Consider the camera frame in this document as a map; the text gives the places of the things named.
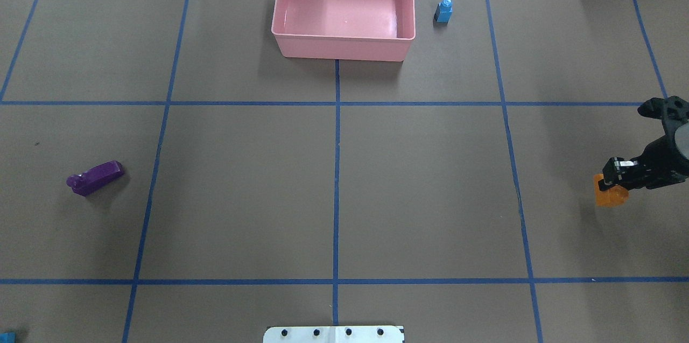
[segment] gray table surface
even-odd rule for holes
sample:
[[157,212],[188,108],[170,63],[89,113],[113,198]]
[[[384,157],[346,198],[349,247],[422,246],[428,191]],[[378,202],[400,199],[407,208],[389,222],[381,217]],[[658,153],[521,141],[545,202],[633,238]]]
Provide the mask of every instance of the gray table surface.
[[438,1],[399,64],[283,58],[274,0],[0,0],[0,332],[687,341],[689,187],[592,176],[689,98],[689,0]]

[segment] robotic hand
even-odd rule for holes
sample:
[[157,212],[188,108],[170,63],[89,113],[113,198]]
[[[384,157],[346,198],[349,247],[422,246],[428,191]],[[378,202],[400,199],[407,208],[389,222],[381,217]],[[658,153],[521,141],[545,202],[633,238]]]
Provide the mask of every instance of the robotic hand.
[[689,178],[689,102],[679,97],[651,98],[638,108],[642,117],[661,120],[665,135],[633,159],[611,157],[594,176],[596,205],[625,203],[629,190],[660,188]]

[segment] box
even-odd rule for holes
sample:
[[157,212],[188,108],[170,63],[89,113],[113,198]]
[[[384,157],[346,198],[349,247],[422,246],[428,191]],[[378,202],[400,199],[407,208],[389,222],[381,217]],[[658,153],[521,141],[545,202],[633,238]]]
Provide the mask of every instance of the box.
[[275,0],[272,32],[288,58],[403,61],[414,0]]

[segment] purple toy object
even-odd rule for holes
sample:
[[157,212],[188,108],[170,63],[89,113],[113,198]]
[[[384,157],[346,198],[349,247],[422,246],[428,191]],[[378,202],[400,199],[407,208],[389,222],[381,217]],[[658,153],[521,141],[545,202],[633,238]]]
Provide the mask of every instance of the purple toy object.
[[67,186],[72,187],[74,193],[86,196],[123,174],[125,174],[125,171],[122,169],[122,164],[113,160],[94,166],[84,173],[69,176],[67,178]]

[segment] orange object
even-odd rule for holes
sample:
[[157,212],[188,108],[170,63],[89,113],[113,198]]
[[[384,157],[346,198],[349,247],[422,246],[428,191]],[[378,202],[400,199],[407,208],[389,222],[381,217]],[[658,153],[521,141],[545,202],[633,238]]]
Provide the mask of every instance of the orange object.
[[614,186],[606,191],[601,191],[598,181],[603,180],[603,174],[593,176],[593,188],[596,191],[596,206],[615,207],[624,204],[629,198],[629,191],[623,186]]

